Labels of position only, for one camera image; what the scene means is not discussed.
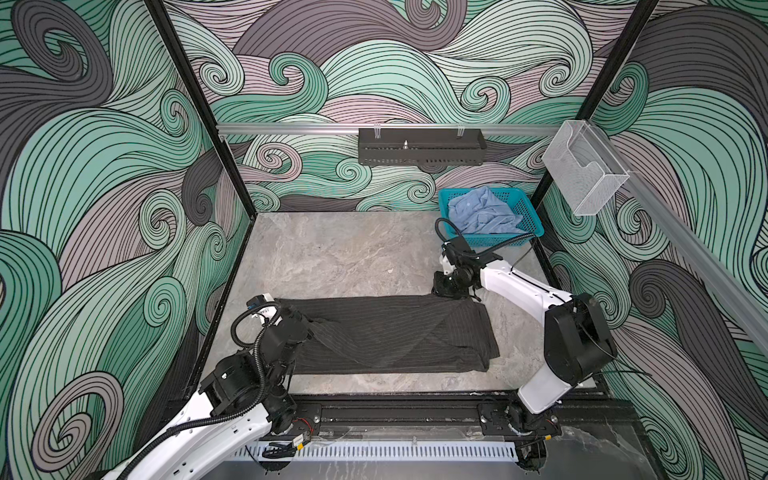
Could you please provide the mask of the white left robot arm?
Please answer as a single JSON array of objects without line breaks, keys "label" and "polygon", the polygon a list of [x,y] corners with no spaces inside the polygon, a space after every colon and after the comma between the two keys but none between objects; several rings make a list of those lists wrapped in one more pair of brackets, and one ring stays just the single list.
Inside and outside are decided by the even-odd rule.
[{"label": "white left robot arm", "polygon": [[298,406],[289,394],[300,347],[312,337],[302,313],[275,301],[232,323],[238,351],[200,383],[179,413],[105,479],[198,479],[230,454],[270,434],[283,435]]}]

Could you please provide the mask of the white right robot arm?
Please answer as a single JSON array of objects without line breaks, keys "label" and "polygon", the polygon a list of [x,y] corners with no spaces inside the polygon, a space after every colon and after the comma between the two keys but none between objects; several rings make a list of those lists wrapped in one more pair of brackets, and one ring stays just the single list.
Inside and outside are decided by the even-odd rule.
[{"label": "white right robot arm", "polygon": [[544,364],[517,390],[506,416],[516,435],[556,434],[551,407],[618,356],[601,305],[589,294],[556,289],[504,260],[434,273],[432,292],[438,296],[463,299],[476,289],[503,297],[542,325]]}]

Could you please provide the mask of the dark grey pinstripe shirt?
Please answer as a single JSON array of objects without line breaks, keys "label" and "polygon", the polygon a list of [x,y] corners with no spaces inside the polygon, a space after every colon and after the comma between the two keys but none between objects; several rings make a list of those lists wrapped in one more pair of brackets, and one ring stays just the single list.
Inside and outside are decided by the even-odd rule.
[{"label": "dark grey pinstripe shirt", "polygon": [[432,294],[288,299],[312,338],[296,372],[312,375],[485,372],[500,356],[486,307]]}]

